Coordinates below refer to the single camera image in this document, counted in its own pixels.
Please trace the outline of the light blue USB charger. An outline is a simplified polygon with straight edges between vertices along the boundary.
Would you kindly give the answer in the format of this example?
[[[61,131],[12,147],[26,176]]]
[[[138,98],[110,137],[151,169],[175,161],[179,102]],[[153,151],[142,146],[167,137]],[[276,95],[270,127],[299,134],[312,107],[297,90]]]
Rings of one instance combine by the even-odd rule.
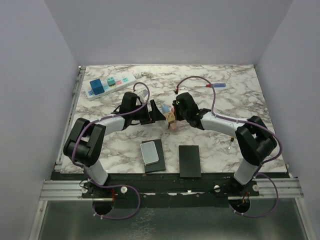
[[[164,106],[162,107],[162,112],[163,112],[164,114],[166,114],[166,113],[170,112],[170,108],[169,108],[167,105],[164,105]]]

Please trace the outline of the white folding plug adapter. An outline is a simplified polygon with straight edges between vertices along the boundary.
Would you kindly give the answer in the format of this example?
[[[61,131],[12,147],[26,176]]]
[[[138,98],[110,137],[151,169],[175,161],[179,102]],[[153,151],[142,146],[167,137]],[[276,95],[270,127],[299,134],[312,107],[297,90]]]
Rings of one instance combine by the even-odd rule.
[[[163,123],[162,123],[162,128],[163,128],[164,130],[167,130],[167,129],[169,128],[169,123],[168,123],[167,121],[163,121]]]

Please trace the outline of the beige cube socket adapter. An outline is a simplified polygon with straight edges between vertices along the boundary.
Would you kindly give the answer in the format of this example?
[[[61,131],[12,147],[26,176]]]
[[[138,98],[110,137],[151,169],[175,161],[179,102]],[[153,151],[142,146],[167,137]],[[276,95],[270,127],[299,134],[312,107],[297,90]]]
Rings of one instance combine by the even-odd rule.
[[[176,117],[172,111],[163,114],[169,124],[176,122]]]

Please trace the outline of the dusty pink USB charger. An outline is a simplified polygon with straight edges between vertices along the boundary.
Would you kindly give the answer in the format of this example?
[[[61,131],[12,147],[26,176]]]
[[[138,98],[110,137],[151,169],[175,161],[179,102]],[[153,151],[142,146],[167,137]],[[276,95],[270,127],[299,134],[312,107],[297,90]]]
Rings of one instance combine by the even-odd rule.
[[[171,122],[168,127],[172,132],[176,132],[178,127],[176,122]]]

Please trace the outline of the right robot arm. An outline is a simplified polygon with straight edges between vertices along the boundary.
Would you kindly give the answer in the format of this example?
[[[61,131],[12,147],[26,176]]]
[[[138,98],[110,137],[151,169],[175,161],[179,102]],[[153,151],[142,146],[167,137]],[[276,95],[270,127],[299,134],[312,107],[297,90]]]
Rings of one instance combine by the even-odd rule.
[[[222,133],[237,140],[243,160],[229,189],[236,196],[246,192],[262,162],[277,147],[274,134],[262,119],[255,115],[249,119],[218,115],[211,109],[199,108],[188,92],[177,95],[172,105],[178,121],[187,121],[193,128]]]

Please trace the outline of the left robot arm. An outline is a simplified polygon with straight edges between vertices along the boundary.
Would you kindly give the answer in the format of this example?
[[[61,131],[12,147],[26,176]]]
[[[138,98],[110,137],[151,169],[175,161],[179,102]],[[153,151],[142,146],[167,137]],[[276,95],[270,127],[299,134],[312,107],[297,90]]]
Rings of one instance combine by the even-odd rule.
[[[106,182],[108,173],[99,160],[104,137],[125,130],[132,125],[132,121],[147,125],[166,120],[154,100],[150,101],[151,111],[148,111],[147,102],[138,105],[138,101],[140,97],[137,94],[126,92],[121,105],[111,115],[94,121],[78,118],[64,144],[63,154],[83,169],[94,182],[94,193],[101,198],[106,197],[111,190],[110,184]]]

